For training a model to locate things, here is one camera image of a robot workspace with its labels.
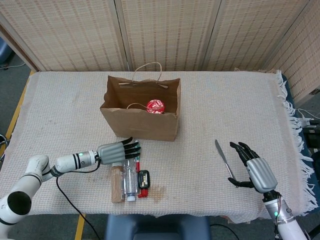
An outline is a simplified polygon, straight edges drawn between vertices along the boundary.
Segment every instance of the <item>brown paper bag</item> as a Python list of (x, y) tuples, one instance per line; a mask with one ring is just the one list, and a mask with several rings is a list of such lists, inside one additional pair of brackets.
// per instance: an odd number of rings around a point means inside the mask
[[(180, 79), (159, 81), (159, 78), (134, 81), (133, 77), (129, 80), (108, 76), (107, 92), (100, 110), (117, 137), (175, 140), (180, 116)], [(164, 113), (146, 111), (144, 106), (154, 99), (164, 103)]]

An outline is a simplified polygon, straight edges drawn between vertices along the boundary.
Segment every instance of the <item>blue chair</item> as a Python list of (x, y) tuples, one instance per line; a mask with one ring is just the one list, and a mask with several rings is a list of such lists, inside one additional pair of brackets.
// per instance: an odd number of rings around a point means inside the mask
[(11, 53), (12, 49), (2, 38), (0, 38), (0, 64), (4, 63)]
[(211, 240), (209, 218), (187, 214), (161, 217), (109, 215), (105, 240)]

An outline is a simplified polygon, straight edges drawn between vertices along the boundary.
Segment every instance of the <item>clear water bottle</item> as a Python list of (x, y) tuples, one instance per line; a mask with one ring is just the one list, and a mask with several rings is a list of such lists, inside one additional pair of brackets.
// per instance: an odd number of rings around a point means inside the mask
[(124, 193), (128, 202), (136, 200), (138, 192), (138, 176), (134, 158), (124, 162)]

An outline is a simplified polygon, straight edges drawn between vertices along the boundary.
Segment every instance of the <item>tablecloth fringe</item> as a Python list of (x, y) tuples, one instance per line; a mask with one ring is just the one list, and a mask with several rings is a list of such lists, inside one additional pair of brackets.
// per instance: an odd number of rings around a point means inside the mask
[(294, 106), (287, 101), (288, 92), (286, 89), (286, 82), (282, 78), (282, 73), (280, 70), (276, 71), (276, 78), (278, 80), (278, 85), (281, 90), (281, 95), (278, 97), (283, 99), (283, 107), (285, 108), (288, 116), (289, 121), (292, 129), (292, 133), (294, 136), (295, 145), (297, 147), (297, 150), (299, 152), (299, 158), (300, 158), (300, 170), (301, 170), (301, 184), (303, 186), (304, 190), (304, 199), (305, 199), (305, 205), (303, 206), (303, 216), (306, 215), (309, 211), (315, 209), (318, 207), (317, 200), (315, 198), (315, 193), (313, 192), (314, 184), (308, 183), (308, 178), (310, 178), (311, 174), (313, 174), (315, 171), (312, 167), (305, 164), (304, 161), (313, 161), (311, 157), (303, 156), (301, 151), (304, 149), (304, 141), (299, 136), (299, 133), (302, 131), (301, 123), (300, 121), (294, 117), (295, 115), (295, 108)]

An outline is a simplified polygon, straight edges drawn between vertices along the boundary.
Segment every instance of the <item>white bottle cap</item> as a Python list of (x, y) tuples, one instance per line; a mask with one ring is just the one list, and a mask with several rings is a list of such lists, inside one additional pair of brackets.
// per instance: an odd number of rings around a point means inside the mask
[(118, 162), (112, 163), (112, 167), (117, 167), (117, 166), (122, 166), (122, 162), (118, 161)]
[(133, 202), (133, 201), (136, 200), (136, 196), (128, 196), (128, 197), (126, 198), (126, 200), (127, 200), (128, 202)]

